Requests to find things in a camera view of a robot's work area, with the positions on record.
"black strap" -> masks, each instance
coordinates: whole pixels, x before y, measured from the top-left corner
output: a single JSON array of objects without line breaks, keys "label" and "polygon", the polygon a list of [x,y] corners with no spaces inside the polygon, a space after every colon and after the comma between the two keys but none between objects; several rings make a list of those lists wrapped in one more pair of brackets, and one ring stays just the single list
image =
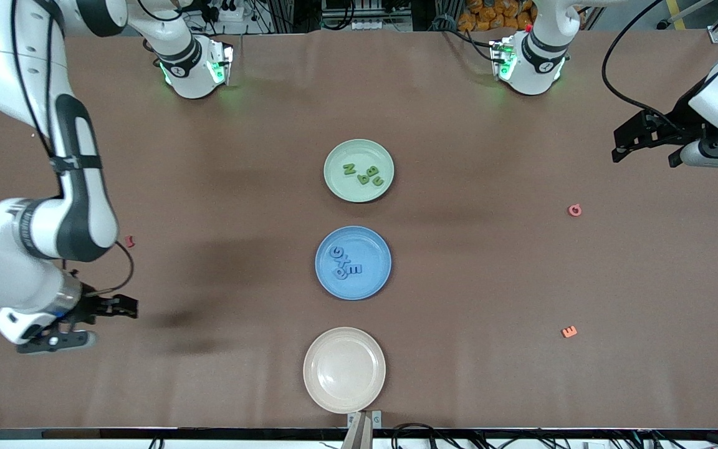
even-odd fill
[{"label": "black strap", "polygon": [[529,39],[522,41],[522,57],[524,57],[525,60],[527,60],[527,62],[534,67],[538,74],[550,73],[556,65],[561,63],[564,55],[567,54],[567,51],[563,51],[558,56],[548,59],[547,57],[542,57],[536,54],[533,49],[530,48],[530,44],[528,42]]},{"label": "black strap", "polygon": [[539,40],[538,37],[536,37],[536,34],[534,34],[533,31],[528,33],[528,36],[530,40],[534,43],[535,46],[539,49],[543,49],[544,51],[547,51],[548,53],[560,53],[564,51],[565,49],[570,47],[570,44],[564,44],[563,46],[551,46],[550,44],[546,44]]},{"label": "black strap", "polygon": [[51,157],[49,164],[54,173],[62,175],[66,171],[82,170],[83,168],[102,168],[102,159],[98,156]]}]

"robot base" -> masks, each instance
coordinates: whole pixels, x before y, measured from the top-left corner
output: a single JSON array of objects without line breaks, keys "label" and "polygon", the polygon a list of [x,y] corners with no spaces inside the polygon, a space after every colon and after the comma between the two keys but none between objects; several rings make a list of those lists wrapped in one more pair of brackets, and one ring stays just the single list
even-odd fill
[{"label": "robot base", "polygon": [[531,65],[522,56],[522,43],[527,37],[527,32],[518,31],[510,37],[502,38],[500,41],[492,41],[490,54],[493,60],[492,71],[495,78],[507,83],[511,89],[525,95],[543,94],[561,76],[561,68],[566,62],[562,57],[561,62],[553,64],[545,62],[539,70]]},{"label": "robot base", "polygon": [[165,74],[165,82],[170,85],[177,94],[186,99],[201,99],[214,91],[219,85],[229,84],[231,76],[231,62],[234,59],[234,49],[216,42],[206,36],[196,35],[204,55],[199,62],[190,69],[190,73],[182,77],[174,74],[174,69],[160,68]]}]

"green indicator light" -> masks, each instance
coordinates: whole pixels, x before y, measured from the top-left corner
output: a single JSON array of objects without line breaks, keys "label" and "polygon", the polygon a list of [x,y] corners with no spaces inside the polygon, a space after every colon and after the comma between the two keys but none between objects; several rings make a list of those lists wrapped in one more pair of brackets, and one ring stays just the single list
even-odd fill
[{"label": "green indicator light", "polygon": [[160,64],[160,69],[162,70],[163,76],[165,76],[165,82],[171,85],[171,79],[169,79],[168,72],[165,71],[165,67],[162,64]]},{"label": "green indicator light", "polygon": [[210,74],[212,74],[212,79],[220,83],[223,81],[223,67],[215,62],[210,62],[210,64],[207,66],[207,68],[210,71]]}]

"blue plate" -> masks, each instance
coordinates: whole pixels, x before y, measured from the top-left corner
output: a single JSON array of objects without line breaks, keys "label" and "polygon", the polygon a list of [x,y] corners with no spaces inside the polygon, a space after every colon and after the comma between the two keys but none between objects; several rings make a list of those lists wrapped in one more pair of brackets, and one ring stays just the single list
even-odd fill
[{"label": "blue plate", "polygon": [[349,301],[375,295],[392,269],[387,242],[364,226],[346,226],[328,234],[314,258],[317,280],[332,295]]}]

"power strip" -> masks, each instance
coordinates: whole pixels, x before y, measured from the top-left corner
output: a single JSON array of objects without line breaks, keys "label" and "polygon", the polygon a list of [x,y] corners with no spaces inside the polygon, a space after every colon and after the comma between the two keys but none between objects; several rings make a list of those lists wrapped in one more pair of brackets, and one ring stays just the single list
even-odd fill
[{"label": "power strip", "polygon": [[221,10],[218,20],[222,20],[223,22],[242,22],[244,12],[245,8],[242,6],[238,6],[234,11],[228,11],[228,9],[227,11]]}]

